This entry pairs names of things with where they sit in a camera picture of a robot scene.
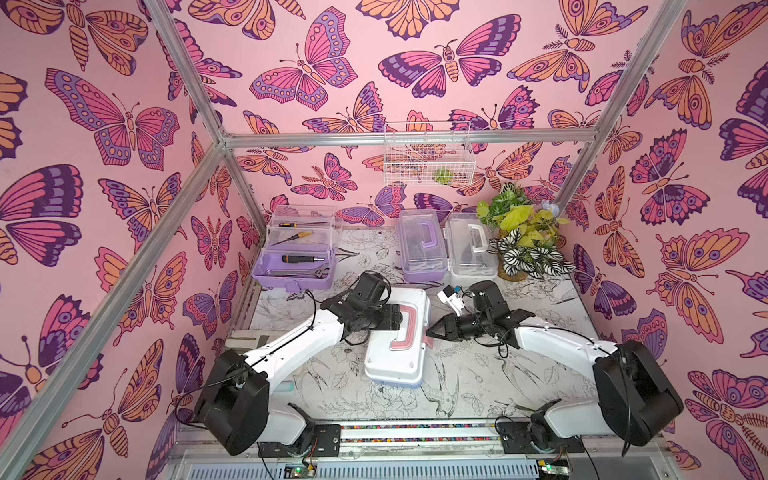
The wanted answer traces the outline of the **purple toolbox clear lid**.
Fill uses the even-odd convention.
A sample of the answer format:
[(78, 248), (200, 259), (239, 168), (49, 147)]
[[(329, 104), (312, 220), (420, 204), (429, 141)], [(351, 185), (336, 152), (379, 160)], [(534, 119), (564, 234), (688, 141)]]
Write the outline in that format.
[(396, 223), (406, 283), (441, 282), (448, 270), (445, 240), (435, 210), (407, 209)]

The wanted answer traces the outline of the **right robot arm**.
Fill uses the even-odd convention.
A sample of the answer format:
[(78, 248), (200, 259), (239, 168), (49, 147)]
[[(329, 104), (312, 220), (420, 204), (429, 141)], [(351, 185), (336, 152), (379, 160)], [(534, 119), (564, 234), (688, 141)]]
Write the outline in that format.
[(446, 286), (437, 297), (452, 311), (428, 328), (429, 337), (461, 342), (488, 336), (495, 346), (548, 357), (594, 383), (593, 397), (552, 400), (531, 413), (527, 432), (539, 452), (551, 452), (573, 437), (609, 434), (641, 447), (684, 410), (660, 364), (639, 341), (593, 339), (527, 310), (513, 310), (490, 280), (465, 291)]

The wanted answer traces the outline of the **white toolbox clear lid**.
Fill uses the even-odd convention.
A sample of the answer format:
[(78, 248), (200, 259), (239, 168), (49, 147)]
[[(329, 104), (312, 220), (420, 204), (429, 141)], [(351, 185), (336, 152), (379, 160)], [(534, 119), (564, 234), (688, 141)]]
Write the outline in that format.
[(468, 287), (497, 276), (498, 257), (490, 253), (491, 233), (475, 213), (452, 212), (444, 225), (451, 284)]

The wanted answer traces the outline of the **blue toolbox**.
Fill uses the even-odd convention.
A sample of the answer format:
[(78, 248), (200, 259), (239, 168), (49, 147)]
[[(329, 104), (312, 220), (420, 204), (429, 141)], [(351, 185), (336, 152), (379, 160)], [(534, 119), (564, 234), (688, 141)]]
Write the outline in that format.
[(406, 388), (422, 383), (429, 311), (424, 290), (392, 289), (367, 343), (364, 372), (370, 380)]

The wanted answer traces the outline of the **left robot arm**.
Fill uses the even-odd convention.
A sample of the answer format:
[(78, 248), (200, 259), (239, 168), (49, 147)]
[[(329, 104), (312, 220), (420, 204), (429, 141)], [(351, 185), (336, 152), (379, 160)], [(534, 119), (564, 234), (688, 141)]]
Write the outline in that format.
[(273, 393), (304, 363), (350, 334), (398, 330), (403, 315), (391, 294), (384, 276), (365, 271), (347, 290), (315, 301), (310, 318), (283, 336), (242, 354), (225, 351), (201, 387), (194, 420), (231, 456), (256, 444), (305, 454), (316, 442), (316, 421), (293, 403), (277, 406)]

